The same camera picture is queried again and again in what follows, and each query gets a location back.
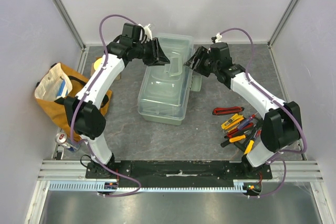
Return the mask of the green clear-lid toolbox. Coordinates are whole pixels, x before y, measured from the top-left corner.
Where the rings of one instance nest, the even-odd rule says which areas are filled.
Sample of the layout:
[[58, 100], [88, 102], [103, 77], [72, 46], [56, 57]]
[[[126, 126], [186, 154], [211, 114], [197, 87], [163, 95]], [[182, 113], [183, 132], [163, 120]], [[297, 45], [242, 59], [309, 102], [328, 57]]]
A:
[[146, 120], [179, 126], [185, 119], [190, 91], [199, 92], [202, 76], [184, 66], [194, 52], [194, 38], [157, 35], [168, 65], [147, 67], [138, 95], [138, 113]]

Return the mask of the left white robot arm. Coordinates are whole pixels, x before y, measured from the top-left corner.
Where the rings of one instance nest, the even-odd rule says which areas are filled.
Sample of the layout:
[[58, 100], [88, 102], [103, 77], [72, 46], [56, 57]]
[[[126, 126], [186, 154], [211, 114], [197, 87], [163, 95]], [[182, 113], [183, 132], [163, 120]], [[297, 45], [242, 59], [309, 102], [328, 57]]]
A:
[[110, 162], [113, 153], [103, 134], [106, 120], [100, 108], [113, 81], [133, 59], [141, 59], [149, 67], [170, 63], [150, 25], [125, 23], [122, 34], [104, 47], [102, 62], [89, 81], [74, 97], [64, 100], [70, 133], [84, 140], [92, 159], [99, 163], [97, 172], [104, 178], [112, 177], [116, 166]]

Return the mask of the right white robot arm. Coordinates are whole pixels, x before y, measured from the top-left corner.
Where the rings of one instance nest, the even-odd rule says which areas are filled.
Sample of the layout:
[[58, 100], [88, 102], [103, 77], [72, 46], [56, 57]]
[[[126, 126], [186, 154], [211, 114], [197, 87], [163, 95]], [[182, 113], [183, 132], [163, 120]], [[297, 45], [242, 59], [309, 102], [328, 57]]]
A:
[[304, 140], [299, 105], [277, 98], [258, 84], [246, 69], [234, 64], [228, 44], [218, 42], [210, 48], [198, 47], [185, 66], [217, 80], [243, 97], [262, 117], [261, 140], [243, 156], [241, 174], [248, 179], [259, 173], [259, 167], [269, 163], [277, 153], [298, 140]]

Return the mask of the blue red screwdriver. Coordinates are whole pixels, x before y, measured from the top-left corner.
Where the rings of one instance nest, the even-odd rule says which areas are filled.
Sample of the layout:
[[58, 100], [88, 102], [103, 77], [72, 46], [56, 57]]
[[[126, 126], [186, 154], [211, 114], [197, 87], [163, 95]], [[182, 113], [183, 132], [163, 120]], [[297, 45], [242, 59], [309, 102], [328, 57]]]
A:
[[228, 130], [228, 132], [232, 132], [233, 130], [241, 130], [243, 127], [249, 124], [256, 117], [257, 114], [258, 112], [255, 114], [252, 114], [248, 118], [243, 119], [239, 123], [235, 123], [234, 126]]

